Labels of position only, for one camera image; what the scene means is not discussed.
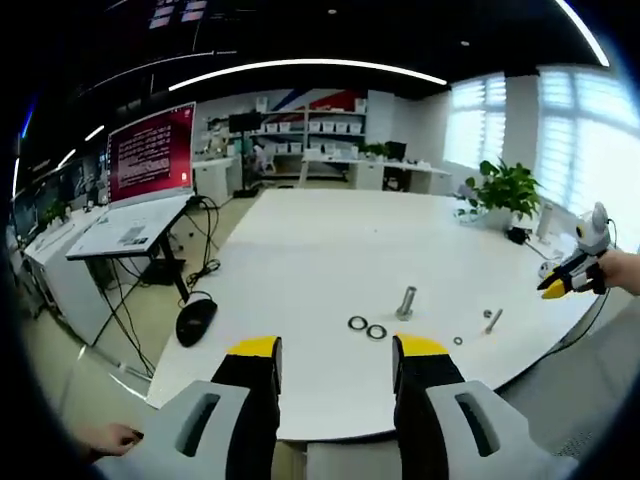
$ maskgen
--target robotic hand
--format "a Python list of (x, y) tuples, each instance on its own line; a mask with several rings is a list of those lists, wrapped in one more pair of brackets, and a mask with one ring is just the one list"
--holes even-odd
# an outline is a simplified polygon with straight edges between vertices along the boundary
[(542, 298), (560, 298), (572, 290), (593, 290), (598, 295), (605, 293), (604, 274), (598, 258), (604, 255), (611, 243), (608, 223), (607, 211), (600, 202), (596, 202), (592, 212), (578, 218), (578, 246), (538, 285), (538, 290), (544, 290)]

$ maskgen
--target ceiling light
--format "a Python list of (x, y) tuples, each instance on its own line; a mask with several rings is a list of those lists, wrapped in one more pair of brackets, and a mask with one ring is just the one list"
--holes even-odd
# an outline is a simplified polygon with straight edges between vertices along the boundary
[(13, 192), (11, 196), (16, 196), (16, 185), (18, 184), (18, 166), (20, 165), (20, 157), (16, 158), (16, 164), (13, 166)]
[(573, 8), (571, 8), (569, 4), (565, 2), (565, 0), (556, 0), (556, 3), (562, 10), (564, 10), (564, 13), (567, 14), (567, 16), (571, 19), (575, 26), (578, 27), (578, 30), (580, 30), (580, 33), (582, 33), (582, 36), (591, 47), (591, 50), (593, 50), (593, 53), (596, 55), (596, 57), (598, 57), (600, 65), (602, 65), (603, 67), (608, 67), (609, 59), (607, 59), (607, 56), (604, 54), (604, 51), (596, 40), (596, 37), (594, 37), (593, 33), (591, 33), (591, 30), (589, 30), (582, 19), (573, 10)]
[(60, 170), (62, 168), (62, 165), (67, 163), (67, 160), (69, 160), (71, 158), (71, 155), (73, 155), (74, 153), (76, 153), (76, 149), (75, 148), (65, 155), (65, 157), (62, 159), (62, 161), (56, 167), (56, 170)]
[(84, 137), (84, 141), (88, 142), (89, 140), (91, 140), (93, 137), (95, 137), (98, 133), (100, 133), (102, 130), (104, 129), (104, 125), (100, 125), (98, 128), (96, 128), (93, 132), (91, 132), (89, 135), (87, 135), (86, 137)]
[(442, 80), (441, 78), (432, 77), (431, 75), (415, 72), (413, 70), (407, 70), (406, 68), (392, 67), (390, 65), (383, 65), (380, 63), (360, 62), (356, 60), (335, 60), (330, 58), (298, 58), (292, 60), (272, 60), (269, 62), (249, 63), (237, 67), (225, 68), (224, 70), (217, 70), (211, 73), (205, 73), (204, 75), (200, 75), (199, 77), (194, 77), (189, 80), (185, 80), (184, 82), (171, 85), (169, 87), (169, 91), (172, 92), (174, 90), (177, 90), (178, 88), (186, 87), (187, 85), (201, 82), (202, 80), (208, 80), (210, 78), (220, 77), (222, 75), (228, 75), (230, 73), (243, 72), (245, 70), (255, 70), (257, 68), (281, 67), (289, 65), (342, 65), (348, 67), (373, 68), (376, 70), (383, 70), (385, 72), (408, 75), (410, 77), (419, 78), (420, 80), (426, 80), (428, 82), (437, 83), (439, 85), (447, 84), (446, 80)]

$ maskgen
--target screw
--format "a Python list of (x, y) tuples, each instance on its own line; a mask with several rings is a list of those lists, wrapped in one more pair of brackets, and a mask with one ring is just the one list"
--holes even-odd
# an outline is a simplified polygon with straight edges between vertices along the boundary
[(487, 328), (484, 329), (484, 333), (491, 333), (495, 324), (498, 323), (498, 319), (500, 318), (500, 315), (502, 315), (502, 309), (496, 312), (496, 316), (493, 317), (493, 320), (491, 320), (491, 323), (487, 326)]
[(411, 314), (413, 313), (411, 304), (413, 303), (413, 298), (416, 296), (416, 291), (416, 287), (407, 287), (407, 291), (404, 292), (402, 304), (398, 307), (398, 310), (396, 310), (398, 320), (407, 321), (411, 318)]

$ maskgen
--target wall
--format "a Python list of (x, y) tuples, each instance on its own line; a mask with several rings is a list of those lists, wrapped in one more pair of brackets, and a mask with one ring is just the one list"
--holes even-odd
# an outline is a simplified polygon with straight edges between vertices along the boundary
[(538, 76), (509, 77), (506, 87), (503, 160), (507, 165), (519, 162), (534, 171), (538, 144)]

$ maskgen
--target white box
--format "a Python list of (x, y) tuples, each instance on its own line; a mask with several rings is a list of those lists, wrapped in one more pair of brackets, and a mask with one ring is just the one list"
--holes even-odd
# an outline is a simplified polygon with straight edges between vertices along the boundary
[(356, 98), (355, 107), (356, 107), (355, 108), (356, 113), (367, 113), (367, 99)]
[(256, 98), (256, 112), (266, 113), (267, 112), (267, 97), (257, 97)]

